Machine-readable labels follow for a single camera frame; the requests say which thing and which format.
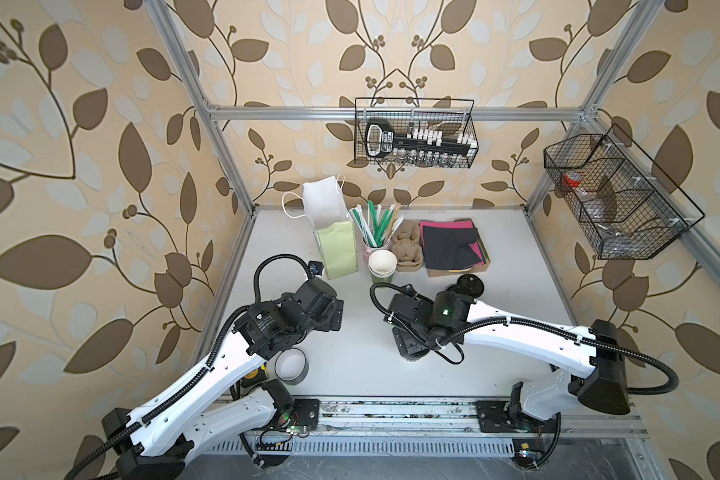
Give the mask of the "green white paper bag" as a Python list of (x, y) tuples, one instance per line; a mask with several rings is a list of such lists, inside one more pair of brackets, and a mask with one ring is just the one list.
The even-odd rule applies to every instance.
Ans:
[(305, 183), (301, 195), (289, 191), (281, 198), (281, 207), (289, 218), (306, 217), (309, 221), (325, 275), (331, 280), (358, 270), (355, 227), (342, 186), (336, 176), (330, 176)]

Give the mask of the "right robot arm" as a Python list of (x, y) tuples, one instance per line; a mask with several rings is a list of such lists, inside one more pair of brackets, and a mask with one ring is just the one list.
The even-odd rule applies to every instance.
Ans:
[(559, 424), (562, 413), (578, 406), (609, 415), (627, 415), (633, 396), (673, 392), (676, 372), (664, 362), (619, 344), (615, 326), (596, 321), (589, 327), (543, 322), (493, 307), (458, 289), (433, 299), (412, 286), (395, 286), (388, 305), (371, 299), (393, 328), (399, 354), (416, 361), (428, 353), (457, 353), (466, 344), (499, 348), (552, 366), (546, 377), (519, 381), (503, 406), (477, 404), (484, 432), (507, 429), (539, 432)]

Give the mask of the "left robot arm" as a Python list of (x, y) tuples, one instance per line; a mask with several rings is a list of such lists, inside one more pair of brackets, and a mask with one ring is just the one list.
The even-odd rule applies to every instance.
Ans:
[(106, 441), (67, 473), (76, 479), (108, 451), (117, 460), (112, 479), (175, 479), (200, 453), (225, 438), (276, 422), (293, 405), (279, 380), (267, 380), (225, 406), (213, 403), (245, 375), (313, 331), (337, 331), (344, 302), (319, 278), (296, 292), (237, 308), (209, 353), (144, 405), (116, 408), (102, 425)]

